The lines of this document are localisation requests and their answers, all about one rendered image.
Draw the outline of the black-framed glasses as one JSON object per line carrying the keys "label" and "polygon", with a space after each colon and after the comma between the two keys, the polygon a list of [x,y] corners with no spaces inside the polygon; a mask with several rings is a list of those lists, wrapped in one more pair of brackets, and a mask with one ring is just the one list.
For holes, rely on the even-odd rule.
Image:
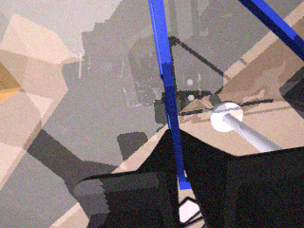
{"label": "black-framed glasses", "polygon": [[[200,214],[200,209],[197,202],[187,197],[183,202],[180,203],[180,228],[190,227],[202,221],[202,216],[194,219],[198,214]],[[192,219],[194,220],[191,221]]]}

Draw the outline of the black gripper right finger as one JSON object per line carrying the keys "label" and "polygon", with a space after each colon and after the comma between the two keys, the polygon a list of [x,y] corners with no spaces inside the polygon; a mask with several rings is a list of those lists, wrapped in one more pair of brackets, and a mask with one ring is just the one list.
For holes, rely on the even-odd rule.
{"label": "black gripper right finger", "polygon": [[241,185],[304,175],[304,146],[237,156],[181,129],[180,141],[184,171],[207,228],[234,228]]}

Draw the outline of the grey cylinder on white round base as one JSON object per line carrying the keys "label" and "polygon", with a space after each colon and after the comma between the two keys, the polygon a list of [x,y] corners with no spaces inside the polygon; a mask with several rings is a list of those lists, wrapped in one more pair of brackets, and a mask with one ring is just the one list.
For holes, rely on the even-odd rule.
{"label": "grey cylinder on white round base", "polygon": [[249,144],[261,152],[281,150],[278,144],[257,133],[250,126],[242,122],[243,111],[237,104],[224,102],[214,108],[210,116],[212,126],[221,132],[234,129]]}

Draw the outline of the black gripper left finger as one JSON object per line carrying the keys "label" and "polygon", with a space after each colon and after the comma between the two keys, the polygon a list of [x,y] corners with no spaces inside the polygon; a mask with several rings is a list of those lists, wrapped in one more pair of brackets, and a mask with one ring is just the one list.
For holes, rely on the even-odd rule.
{"label": "black gripper left finger", "polygon": [[101,174],[74,188],[88,219],[94,214],[161,210],[165,228],[181,228],[178,174],[171,129],[136,171]]}

